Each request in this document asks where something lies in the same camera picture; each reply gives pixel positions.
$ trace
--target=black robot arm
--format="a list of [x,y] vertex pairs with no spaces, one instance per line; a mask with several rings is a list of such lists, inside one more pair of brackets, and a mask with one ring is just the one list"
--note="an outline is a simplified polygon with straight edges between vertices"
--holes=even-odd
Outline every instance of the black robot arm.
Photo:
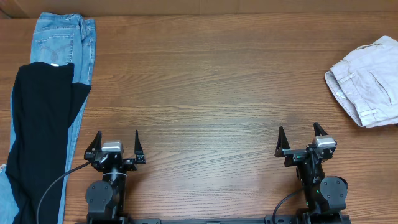
[[136,131],[134,153],[136,158],[123,159],[120,141],[108,141],[101,147],[101,131],[85,151],[85,159],[99,172],[102,180],[92,183],[86,191],[88,203],[87,224],[131,223],[124,213],[124,195],[127,171],[136,171],[135,164],[145,164],[144,151]]
[[318,123],[313,127],[312,143],[299,150],[291,150],[283,127],[279,127],[275,156],[285,157],[286,167],[296,166],[307,200],[308,208],[297,210],[295,222],[351,223],[349,217],[341,215],[346,208],[347,181],[341,177],[325,177],[322,169],[322,162],[333,157],[337,142]]

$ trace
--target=clothing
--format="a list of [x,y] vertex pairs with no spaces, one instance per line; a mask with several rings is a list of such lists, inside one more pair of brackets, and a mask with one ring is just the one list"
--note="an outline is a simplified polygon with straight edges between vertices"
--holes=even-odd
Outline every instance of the clothing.
[[384,36],[326,72],[331,92],[359,126],[398,123],[398,42]]
[[[35,224],[35,213],[47,187],[65,172],[68,128],[91,87],[72,83],[72,63],[59,67],[43,62],[22,66],[12,92],[16,141],[6,174],[19,207],[14,224]],[[40,223],[58,221],[63,182],[43,199]]]
[[[54,65],[74,63],[73,83],[91,84],[95,62],[95,22],[84,20],[79,14],[59,16],[42,13],[33,35],[30,62],[45,62]],[[68,130],[68,146],[65,172],[72,167],[76,142],[86,102],[83,103],[76,119]],[[16,139],[13,117],[11,120],[10,151]],[[65,193],[68,176],[64,178],[62,196],[59,206],[58,224],[63,223],[65,211]],[[0,184],[3,194],[0,195],[0,217],[13,217],[18,213],[12,190],[4,172],[0,173]],[[9,219],[0,218],[0,224],[10,224]]]

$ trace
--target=robotic arm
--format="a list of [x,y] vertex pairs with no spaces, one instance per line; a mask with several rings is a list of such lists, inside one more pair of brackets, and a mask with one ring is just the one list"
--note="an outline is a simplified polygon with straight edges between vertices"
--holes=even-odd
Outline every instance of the robotic arm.
[[[298,209],[295,217],[284,219],[289,223],[349,224],[349,216],[341,215],[346,208],[347,181],[341,177],[325,177],[322,169],[322,162],[333,157],[337,142],[318,123],[314,123],[313,128],[315,137],[312,143],[305,149],[291,150],[283,127],[279,127],[275,156],[285,157],[286,167],[296,166],[308,206]],[[272,216],[266,216],[266,220],[272,220]]]
[[105,142],[101,147],[101,131],[85,151],[85,159],[99,172],[100,181],[86,191],[88,214],[86,224],[350,224],[349,216],[341,214],[346,208],[348,184],[341,177],[325,177],[322,162],[331,159],[336,141],[318,123],[315,137],[305,149],[291,150],[283,127],[279,127],[276,157],[285,157],[285,166],[296,166],[308,208],[298,209],[296,215],[267,215],[260,218],[218,220],[133,220],[124,212],[124,190],[127,171],[136,171],[136,164],[145,164],[144,151],[136,131],[135,159],[123,159],[120,141]]

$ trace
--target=pants pocket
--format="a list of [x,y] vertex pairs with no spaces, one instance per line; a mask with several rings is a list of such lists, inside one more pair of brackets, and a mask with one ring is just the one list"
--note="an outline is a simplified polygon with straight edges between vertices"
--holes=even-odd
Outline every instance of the pants pocket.
[[384,81],[384,79],[380,75],[378,75],[376,71],[371,70],[371,71],[369,71],[369,73],[372,75],[374,81],[376,82],[376,85],[382,91],[384,96],[388,97],[390,104],[391,105],[397,104],[395,94],[392,91],[392,88],[390,87],[390,85],[386,81]]
[[73,34],[54,34],[35,41],[40,51],[39,61],[66,65],[72,62]]

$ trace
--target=jeans pocket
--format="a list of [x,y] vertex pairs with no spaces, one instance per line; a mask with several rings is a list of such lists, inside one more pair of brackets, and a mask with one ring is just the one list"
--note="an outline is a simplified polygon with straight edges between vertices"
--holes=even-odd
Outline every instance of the jeans pocket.
[[39,61],[48,64],[66,65],[72,62],[73,34],[54,34],[36,40],[40,50]]

